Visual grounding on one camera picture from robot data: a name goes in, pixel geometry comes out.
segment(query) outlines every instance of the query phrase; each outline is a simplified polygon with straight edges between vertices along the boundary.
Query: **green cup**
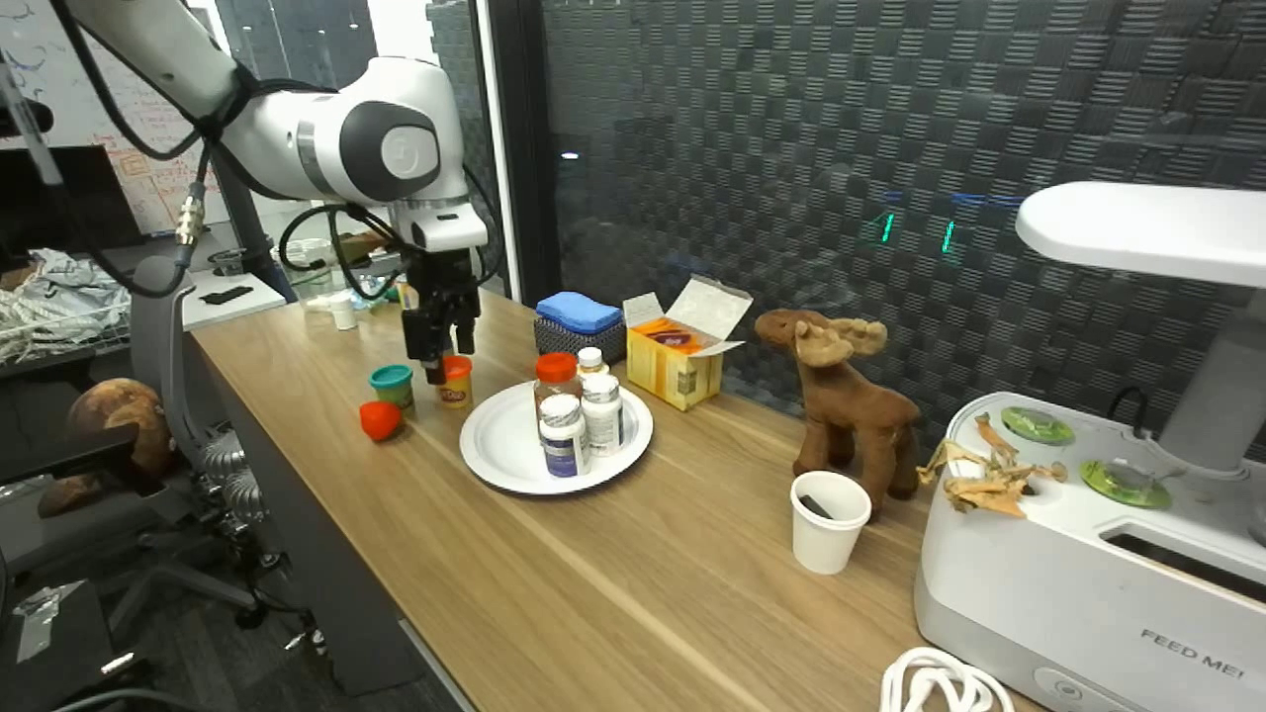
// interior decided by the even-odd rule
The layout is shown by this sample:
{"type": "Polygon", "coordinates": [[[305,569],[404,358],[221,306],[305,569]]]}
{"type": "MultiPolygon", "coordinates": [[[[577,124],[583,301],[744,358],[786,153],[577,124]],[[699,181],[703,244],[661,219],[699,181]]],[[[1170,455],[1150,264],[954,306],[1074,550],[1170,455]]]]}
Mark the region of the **green cup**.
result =
{"type": "Polygon", "coordinates": [[[395,402],[401,412],[412,412],[412,369],[407,366],[386,366],[368,376],[378,399],[395,402]]]}

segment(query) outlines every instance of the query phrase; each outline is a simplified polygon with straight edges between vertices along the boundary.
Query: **orange cup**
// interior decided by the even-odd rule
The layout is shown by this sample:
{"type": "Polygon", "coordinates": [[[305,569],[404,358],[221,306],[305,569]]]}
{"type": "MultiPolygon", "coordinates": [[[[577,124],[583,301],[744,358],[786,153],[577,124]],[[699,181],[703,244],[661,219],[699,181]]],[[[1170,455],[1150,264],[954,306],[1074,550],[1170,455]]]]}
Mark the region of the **orange cup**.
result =
{"type": "Polygon", "coordinates": [[[470,402],[470,369],[474,366],[461,351],[449,351],[441,366],[442,366],[441,402],[449,402],[449,406],[470,402]]]}

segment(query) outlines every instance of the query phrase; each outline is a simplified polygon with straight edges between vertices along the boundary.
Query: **white plate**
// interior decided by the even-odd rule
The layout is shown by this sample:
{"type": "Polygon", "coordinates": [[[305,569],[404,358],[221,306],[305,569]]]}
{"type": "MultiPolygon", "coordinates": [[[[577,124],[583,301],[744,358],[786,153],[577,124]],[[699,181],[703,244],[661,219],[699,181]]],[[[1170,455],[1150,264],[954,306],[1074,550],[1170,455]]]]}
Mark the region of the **white plate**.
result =
{"type": "Polygon", "coordinates": [[[651,447],[653,416],[633,391],[626,391],[626,420],[628,420],[626,447],[594,453],[583,475],[560,478],[546,471],[546,455],[540,445],[535,381],[529,381],[482,399],[470,412],[470,420],[462,425],[462,460],[482,482],[515,493],[556,497],[556,493],[594,489],[626,475],[651,447]]]}

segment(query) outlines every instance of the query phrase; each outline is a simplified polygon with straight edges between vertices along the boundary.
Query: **stuffed toy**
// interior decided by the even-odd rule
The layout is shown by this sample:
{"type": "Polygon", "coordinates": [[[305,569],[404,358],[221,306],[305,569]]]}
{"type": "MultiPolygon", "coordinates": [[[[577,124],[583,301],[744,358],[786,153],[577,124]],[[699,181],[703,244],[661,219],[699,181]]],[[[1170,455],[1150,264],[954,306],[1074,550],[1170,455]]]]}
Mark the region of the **stuffed toy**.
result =
{"type": "MultiPolygon", "coordinates": [[[[98,435],[111,426],[135,426],[135,447],[132,447],[132,471],[114,471],[127,478],[127,486],[140,489],[160,489],[164,478],[172,475],[173,447],[172,430],[164,420],[160,391],[140,383],[140,381],[102,381],[89,391],[69,412],[73,435],[98,435]]],[[[98,475],[62,475],[57,486],[41,497],[41,515],[62,515],[95,504],[107,489],[107,478],[98,475]]]]}
{"type": "Polygon", "coordinates": [[[831,322],[813,308],[757,317],[757,339],[786,351],[801,369],[804,445],[792,471],[850,471],[875,509],[883,497],[910,497],[918,402],[872,383],[850,359],[888,350],[880,322],[831,322]]]}

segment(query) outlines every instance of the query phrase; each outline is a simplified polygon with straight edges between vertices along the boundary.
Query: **small bottle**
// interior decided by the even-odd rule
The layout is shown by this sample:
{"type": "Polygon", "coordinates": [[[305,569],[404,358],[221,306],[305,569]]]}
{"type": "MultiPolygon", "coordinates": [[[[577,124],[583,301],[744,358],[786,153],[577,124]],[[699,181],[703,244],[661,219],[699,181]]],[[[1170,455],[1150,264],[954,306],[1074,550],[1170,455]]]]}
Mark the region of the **small bottle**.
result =
{"type": "Polygon", "coordinates": [[[585,445],[591,453],[615,453],[626,445],[626,399],[620,381],[608,373],[594,373],[583,381],[583,412],[585,412],[585,445]]]}
{"type": "Polygon", "coordinates": [[[546,396],[540,406],[540,430],[546,453],[546,471],[573,478],[585,468],[585,416],[577,396],[546,396]]]}
{"type": "Polygon", "coordinates": [[[577,381],[585,383],[585,376],[594,376],[594,373],[608,373],[602,359],[602,350],[583,350],[577,351],[577,381]]]}
{"type": "Polygon", "coordinates": [[[542,399],[550,399],[550,396],[560,396],[560,391],[583,399],[577,358],[572,358],[572,351],[542,351],[542,358],[540,358],[535,402],[542,406],[542,399]]]}

